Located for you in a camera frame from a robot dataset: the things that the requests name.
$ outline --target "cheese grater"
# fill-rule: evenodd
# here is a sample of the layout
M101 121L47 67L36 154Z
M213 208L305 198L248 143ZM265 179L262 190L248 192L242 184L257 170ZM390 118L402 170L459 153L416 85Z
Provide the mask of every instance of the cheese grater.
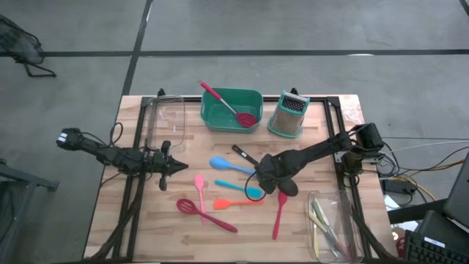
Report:
M269 119L269 129L289 138L296 138L301 133L309 98L283 91L276 110Z

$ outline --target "concrete floor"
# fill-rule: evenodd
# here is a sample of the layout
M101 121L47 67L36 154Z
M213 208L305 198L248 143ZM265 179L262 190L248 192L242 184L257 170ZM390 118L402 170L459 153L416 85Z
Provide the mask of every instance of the concrete floor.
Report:
M0 0L0 13L37 35L45 51L132 51L146 3ZM468 28L457 0L154 0L141 49L454 49L469 47ZM400 148L469 139L468 63L467 55L139 58L130 94L164 88L200 95L199 78L268 94L290 87L359 94L365 120ZM60 181L56 193L37 192L17 263L81 258L103 166L89 155L65 153L55 140L65 127L108 137L129 65L129 56L46 58L43 66L58 77L33 79L0 58L0 157ZM428 167L465 145L396 155L402 166ZM416 180L442 199L458 170L422 173ZM414 203L420 202L415 195Z

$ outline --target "wooden table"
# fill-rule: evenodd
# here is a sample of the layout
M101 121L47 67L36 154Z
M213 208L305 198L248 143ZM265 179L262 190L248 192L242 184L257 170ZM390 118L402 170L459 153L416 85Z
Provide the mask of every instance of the wooden table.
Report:
M363 122L357 95L340 95L346 129ZM124 131L117 145L131 147L136 130L141 96L124 96L119 108L117 122ZM310 103L303 123L303 132L297 139L277 136L267 129L267 120L276 103L264 104L261 125L253 134L216 133L209 131L200 118L200 103L186 103L185 152L172 153L178 161L189 168L178 172L168 180L167 191L160 191L155 175L146 182L144 200L139 219L133 261L137 262L214 262L214 261L315 261L309 254L306 234L304 205L311 191L337 191L336 173L331 156L308 164L293 180L300 189L296 197L289 197L281 217L280 231L272 240L273 225L278 209L277 193L267 195L263 205L231 206L226 210L214 210L215 199L242 200L244 194L214 184L215 179L244 185L246 174L237 171L218 171L209 165L209 159L221 156L238 166L252 167L232 151L233 144L260 161L266 153L276 154L283 150L300 149L328 138L325 113L322 105ZM116 174L116 169L106 168L103 180ZM207 212L236 226L238 233L222 230L215 224L202 224L199 216L180 213L176 201L192 199L199 206L194 176L203 174L204 199ZM359 191L366 223L377 239L392 254L396 254L391 236L380 183L375 173L360 175ZM99 191L95 214L85 250L85 257L94 254L117 225L125 176L108 181ZM127 248L124 234L122 251Z

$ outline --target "light blue spoon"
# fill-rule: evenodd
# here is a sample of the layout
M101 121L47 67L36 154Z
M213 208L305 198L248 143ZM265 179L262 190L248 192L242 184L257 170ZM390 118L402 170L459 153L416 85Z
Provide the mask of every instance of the light blue spoon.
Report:
M222 157L213 157L210 159L210 166L212 166L215 169L237 169L241 172L245 172L249 175L255 173L255 170L253 169L246 169L240 166L235 166L231 163L229 163L226 159Z
M237 189L237 190L240 190L240 191L244 191L244 187L236 186L234 184L227 183L227 182L222 181L222 180L215 180L215 183L220 185L220 186L225 186L225 187L228 187L228 188L233 188L233 189ZM253 197L253 198L262 197L262 191L259 190L258 188L248 187L246 189L246 192L248 193L249 197Z

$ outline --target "teal plastic bin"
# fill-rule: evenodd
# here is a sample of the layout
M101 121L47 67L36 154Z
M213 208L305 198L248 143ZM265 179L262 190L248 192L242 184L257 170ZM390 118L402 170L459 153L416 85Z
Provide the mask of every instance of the teal plastic bin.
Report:
M202 96L200 116L211 131L253 133L262 119L262 95L252 89L213 88L238 113L256 117L257 124L250 128L241 126L236 116L213 95L205 91Z

